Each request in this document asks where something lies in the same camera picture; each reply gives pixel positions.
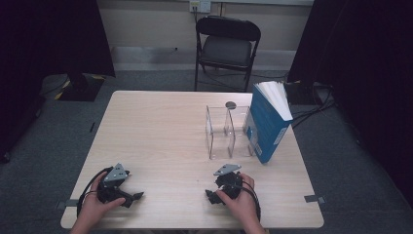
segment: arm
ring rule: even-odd
[[[240,174],[243,178],[243,181],[247,182],[251,187],[254,187],[254,179],[245,174]],[[230,209],[232,215],[238,219],[243,225],[244,231],[248,234],[264,234],[265,230],[262,227],[261,223],[258,220],[255,203],[252,197],[245,191],[241,190],[240,195],[232,200],[221,190],[216,191],[216,195],[221,198],[221,200],[227,205]]]
[[[91,185],[91,193],[89,193],[85,202],[83,203],[82,210],[72,227],[70,233],[72,234],[84,234],[88,233],[92,227],[94,227],[103,216],[112,209],[115,209],[125,203],[125,198],[118,198],[112,202],[103,204],[97,199],[97,185],[100,180],[106,175],[106,173],[98,176],[94,183]]]

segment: wall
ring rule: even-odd
[[[251,20],[262,31],[260,50],[296,51],[311,11],[309,2],[211,3],[211,15]],[[109,45],[192,48],[195,18],[188,1],[97,0]]]

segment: clear acrylic bookend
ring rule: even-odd
[[[206,143],[209,159],[254,155],[246,135],[249,106],[206,107]]]

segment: blue book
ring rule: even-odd
[[[262,164],[270,161],[291,122],[283,83],[254,84],[244,130]]]

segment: wooden tabletop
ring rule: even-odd
[[[131,176],[121,185],[130,194],[144,192],[129,209],[109,212],[104,229],[240,229],[223,205],[212,205],[205,190],[216,190],[213,173],[239,164],[255,179],[265,228],[318,228],[323,218],[291,128],[270,162],[255,157],[210,160],[206,108],[227,101],[249,106],[251,94],[192,92],[115,92],[98,128],[71,199],[78,199],[100,170],[121,163]],[[76,208],[66,208],[63,228],[71,228]]]

